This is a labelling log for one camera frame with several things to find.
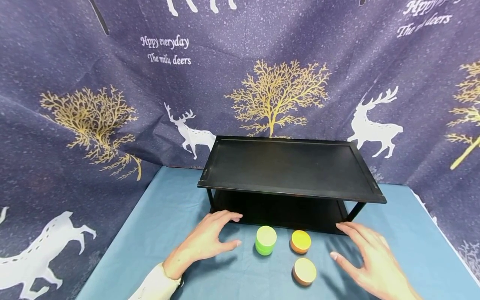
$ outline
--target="shelf top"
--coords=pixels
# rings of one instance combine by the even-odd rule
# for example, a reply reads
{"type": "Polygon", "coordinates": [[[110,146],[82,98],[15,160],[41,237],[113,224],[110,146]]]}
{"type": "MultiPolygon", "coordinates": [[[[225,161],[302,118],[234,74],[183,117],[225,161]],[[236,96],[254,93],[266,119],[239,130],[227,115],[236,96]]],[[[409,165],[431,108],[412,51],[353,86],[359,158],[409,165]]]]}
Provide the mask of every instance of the shelf top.
{"type": "Polygon", "coordinates": [[[217,136],[199,188],[386,203],[349,142],[217,136]]]}

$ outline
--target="tray rim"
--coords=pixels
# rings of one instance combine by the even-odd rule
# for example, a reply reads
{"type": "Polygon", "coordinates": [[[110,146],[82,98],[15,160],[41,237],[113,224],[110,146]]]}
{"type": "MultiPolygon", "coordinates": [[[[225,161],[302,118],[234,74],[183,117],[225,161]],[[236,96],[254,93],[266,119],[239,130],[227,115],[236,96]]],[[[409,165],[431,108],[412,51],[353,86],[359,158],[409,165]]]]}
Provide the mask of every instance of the tray rim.
{"type": "Polygon", "coordinates": [[[383,195],[380,187],[378,186],[375,178],[373,177],[372,173],[368,169],[365,160],[361,156],[360,152],[358,151],[356,145],[353,142],[346,142],[346,141],[329,141],[329,140],[311,140],[311,139],[286,139],[286,138],[269,138],[269,137],[249,137],[249,136],[227,136],[227,135],[218,135],[215,139],[214,145],[212,150],[210,151],[210,155],[207,159],[207,163],[205,164],[204,170],[202,175],[198,181],[197,187],[204,188],[204,189],[214,189],[214,190],[225,190],[225,191],[237,191],[237,192],[256,192],[256,193],[267,193],[267,194],[278,194],[278,195],[285,195],[284,192],[270,192],[265,190],[255,190],[255,189],[239,189],[239,188],[231,188],[228,186],[215,186],[206,182],[209,176],[209,170],[211,169],[212,165],[215,162],[216,154],[218,151],[218,145],[220,142],[223,141],[250,141],[250,142],[269,142],[269,143],[301,143],[301,144],[329,144],[329,145],[336,145],[336,146],[349,146],[357,163],[360,166],[360,169],[367,180],[367,183],[372,191],[372,193],[348,193],[348,192],[341,192],[341,191],[330,191],[330,193],[325,193],[325,195],[321,195],[321,193],[316,195],[311,194],[301,194],[297,193],[294,190],[290,189],[292,193],[287,193],[289,195],[295,197],[307,197],[307,198],[329,198],[331,200],[342,200],[342,201],[357,201],[357,202],[366,202],[366,203],[378,203],[378,204],[385,204],[387,200],[383,195]]]}

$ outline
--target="deer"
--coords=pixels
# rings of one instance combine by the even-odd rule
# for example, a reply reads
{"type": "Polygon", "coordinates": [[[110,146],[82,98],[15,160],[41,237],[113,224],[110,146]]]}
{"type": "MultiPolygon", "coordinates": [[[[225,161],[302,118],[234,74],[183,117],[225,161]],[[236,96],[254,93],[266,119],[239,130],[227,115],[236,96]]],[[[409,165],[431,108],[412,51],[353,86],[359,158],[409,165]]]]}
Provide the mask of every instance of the deer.
{"type": "Polygon", "coordinates": [[[388,148],[388,154],[385,158],[392,157],[393,149],[395,148],[392,139],[397,134],[403,132],[403,127],[391,123],[381,124],[372,122],[368,119],[367,113],[380,103],[390,103],[395,100],[397,91],[398,86],[393,92],[388,89],[385,96],[383,96],[383,93],[380,93],[376,100],[373,100],[372,97],[367,104],[363,104],[365,96],[360,100],[360,103],[357,105],[355,113],[353,114],[353,120],[351,123],[354,134],[347,139],[348,142],[357,140],[358,149],[360,149],[366,141],[381,142],[382,147],[372,157],[379,156],[386,148],[388,148]]]}
{"type": "MultiPolygon", "coordinates": [[[[8,207],[2,209],[0,223],[5,220],[8,207]]],[[[83,225],[75,228],[70,220],[72,212],[66,211],[53,218],[45,225],[38,237],[19,255],[0,257],[0,289],[12,288],[23,284],[19,299],[35,300],[48,292],[43,286],[39,291],[31,290],[37,278],[42,278],[59,289],[62,279],[55,276],[48,266],[67,244],[76,240],[80,242],[80,252],[85,249],[84,232],[96,238],[95,230],[83,225]]]]}
{"type": "MultiPolygon", "coordinates": [[[[192,12],[198,12],[197,7],[195,4],[192,2],[192,0],[186,0],[188,7],[190,7],[190,10],[192,12]]],[[[168,11],[176,17],[179,16],[179,13],[175,10],[175,7],[173,6],[173,0],[167,0],[167,5],[168,5],[168,11]]],[[[230,6],[230,9],[236,10],[237,5],[233,0],[228,0],[228,5],[230,6]]],[[[216,6],[216,0],[210,0],[210,10],[213,11],[214,13],[218,13],[218,7],[216,6]]]]}
{"type": "Polygon", "coordinates": [[[185,121],[188,119],[193,119],[196,116],[193,114],[192,110],[186,111],[182,114],[182,117],[178,120],[175,120],[170,114],[170,106],[164,102],[165,108],[167,109],[168,118],[170,122],[174,123],[177,126],[177,129],[185,139],[182,143],[183,149],[193,154],[193,159],[197,159],[197,153],[195,151],[197,145],[207,145],[208,149],[212,151],[213,144],[215,143],[216,136],[208,130],[196,130],[188,127],[185,124],[185,121]]]}

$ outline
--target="fabric backdrop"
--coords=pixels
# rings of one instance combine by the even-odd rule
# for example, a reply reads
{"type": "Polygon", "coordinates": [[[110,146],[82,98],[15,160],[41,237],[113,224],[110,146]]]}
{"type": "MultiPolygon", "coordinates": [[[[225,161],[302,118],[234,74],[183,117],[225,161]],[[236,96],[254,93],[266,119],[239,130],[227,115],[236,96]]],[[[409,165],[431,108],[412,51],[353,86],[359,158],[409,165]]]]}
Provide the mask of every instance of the fabric backdrop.
{"type": "Polygon", "coordinates": [[[159,166],[203,168],[219,134],[355,141],[480,279],[479,15],[475,0],[0,0],[0,299],[74,299],[159,166]]]}

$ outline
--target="lower shelf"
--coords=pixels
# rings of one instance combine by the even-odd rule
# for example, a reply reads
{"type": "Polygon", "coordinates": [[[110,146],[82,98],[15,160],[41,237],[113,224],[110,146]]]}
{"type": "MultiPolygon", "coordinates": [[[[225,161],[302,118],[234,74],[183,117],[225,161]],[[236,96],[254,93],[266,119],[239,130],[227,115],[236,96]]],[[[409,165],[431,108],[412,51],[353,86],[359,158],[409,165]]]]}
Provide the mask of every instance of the lower shelf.
{"type": "Polygon", "coordinates": [[[279,196],[251,192],[215,191],[210,212],[227,209],[243,214],[240,223],[310,230],[330,234],[344,233],[336,223],[347,217],[343,201],[279,196]]]}

